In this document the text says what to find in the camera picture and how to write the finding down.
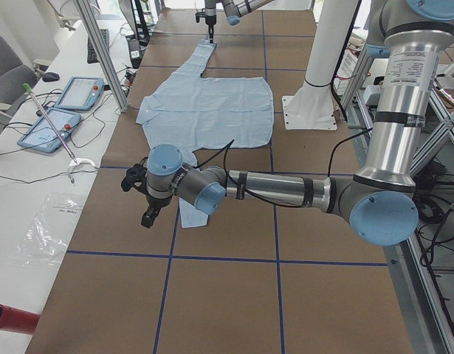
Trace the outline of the light blue button shirt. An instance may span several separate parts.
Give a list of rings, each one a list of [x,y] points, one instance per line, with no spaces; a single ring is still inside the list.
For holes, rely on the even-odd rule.
[[[203,78],[215,44],[201,40],[191,56],[153,94],[136,122],[151,149],[141,192],[179,197],[183,225],[204,226],[223,201],[227,177],[201,169],[199,149],[257,148],[272,136],[274,105],[265,79]]]

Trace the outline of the clear plastic bag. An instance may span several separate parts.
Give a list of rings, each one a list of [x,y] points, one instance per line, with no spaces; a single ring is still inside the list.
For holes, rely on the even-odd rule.
[[[33,217],[10,263],[25,268],[56,268],[61,265],[86,196],[50,193]]]

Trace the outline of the lower blue teach pendant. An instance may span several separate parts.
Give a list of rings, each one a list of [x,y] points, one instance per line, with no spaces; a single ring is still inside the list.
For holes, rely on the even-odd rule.
[[[47,114],[64,140],[69,138],[69,135],[81,121],[81,115],[79,113],[60,108],[49,108]],[[52,153],[61,146],[61,141],[47,120],[41,116],[17,141],[17,145],[43,153]]]

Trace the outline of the blue teach pendant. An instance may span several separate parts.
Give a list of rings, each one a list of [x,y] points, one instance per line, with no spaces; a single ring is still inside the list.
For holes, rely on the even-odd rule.
[[[72,77],[54,106],[69,111],[88,111],[100,98],[103,86],[101,77]]]
[[[69,138],[69,135],[81,121],[81,115],[79,113],[60,108],[49,108],[47,114],[64,140]],[[17,141],[17,145],[43,153],[52,153],[61,146],[61,141],[47,120],[41,116]]]

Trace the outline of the upper blue teach pendant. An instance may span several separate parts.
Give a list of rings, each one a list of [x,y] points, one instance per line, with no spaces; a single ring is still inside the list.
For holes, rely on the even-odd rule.
[[[88,111],[100,98],[103,86],[101,77],[72,77],[54,106],[69,111]]]

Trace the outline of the black computer mouse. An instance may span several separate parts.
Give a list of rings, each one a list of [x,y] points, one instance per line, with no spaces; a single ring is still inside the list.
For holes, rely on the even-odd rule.
[[[55,81],[60,80],[60,75],[55,72],[45,72],[41,75],[41,79],[45,83],[55,82]]]

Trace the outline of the red cylinder bottle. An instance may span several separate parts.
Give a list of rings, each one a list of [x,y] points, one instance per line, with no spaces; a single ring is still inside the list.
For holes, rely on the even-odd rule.
[[[32,335],[40,314],[0,304],[0,330]]]

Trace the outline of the metal rod green tip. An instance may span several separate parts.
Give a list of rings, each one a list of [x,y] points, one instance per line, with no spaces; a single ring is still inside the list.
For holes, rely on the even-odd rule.
[[[73,161],[75,164],[78,164],[78,161],[77,161],[77,159],[76,159],[75,154],[71,151],[71,149],[69,148],[69,146],[67,145],[67,143],[65,142],[65,140],[63,139],[63,137],[61,136],[60,131],[56,128],[56,126],[54,125],[54,123],[52,122],[52,120],[50,119],[50,117],[48,116],[48,114],[46,113],[44,107],[39,103],[37,97],[33,94],[30,85],[27,84],[27,83],[23,83],[22,86],[24,87],[24,89],[25,89],[25,91],[28,93],[28,95],[31,97],[31,99],[33,100],[33,102],[37,105],[39,111],[42,113],[43,117],[44,117],[45,120],[48,122],[48,124],[49,124],[49,126],[51,127],[51,129],[52,129],[52,130],[55,132],[55,134],[58,136],[58,139],[60,140],[61,144],[62,144],[63,147],[65,148],[66,152],[69,154],[69,157],[72,159],[72,161]]]

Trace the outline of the grey office chair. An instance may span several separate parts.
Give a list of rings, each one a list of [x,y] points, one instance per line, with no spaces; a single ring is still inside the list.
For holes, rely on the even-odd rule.
[[[37,74],[0,36],[0,115],[12,118],[26,94],[23,84],[33,87],[37,82]]]

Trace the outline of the white curved bracket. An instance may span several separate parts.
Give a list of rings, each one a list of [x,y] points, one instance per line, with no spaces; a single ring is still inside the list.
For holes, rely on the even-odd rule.
[[[75,171],[75,168],[79,167],[80,165],[87,165],[87,164],[92,166],[93,168],[96,168],[95,162],[92,161],[91,159],[78,158],[78,157],[71,159],[71,162],[69,163],[69,166],[67,167],[66,174],[68,175],[68,178],[72,184],[75,183],[75,179],[72,176],[73,172]]]

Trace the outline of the aluminium frame post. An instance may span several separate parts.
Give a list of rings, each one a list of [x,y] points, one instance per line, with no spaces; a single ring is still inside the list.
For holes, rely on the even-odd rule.
[[[80,18],[84,24],[90,41],[92,42],[94,49],[97,53],[99,64],[103,70],[105,78],[110,86],[111,92],[117,102],[118,108],[121,113],[124,113],[128,109],[128,101],[125,97],[124,91],[122,90],[120,81],[118,79],[116,70],[111,61],[109,55],[109,49],[105,45],[100,29],[97,24],[97,20],[91,10],[91,6],[86,0],[74,0],[76,10],[78,11]]]

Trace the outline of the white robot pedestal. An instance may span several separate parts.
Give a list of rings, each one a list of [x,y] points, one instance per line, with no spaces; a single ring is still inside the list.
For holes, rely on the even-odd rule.
[[[295,95],[282,97],[287,130],[337,129],[331,89],[359,9],[357,0],[323,2],[303,85]]]

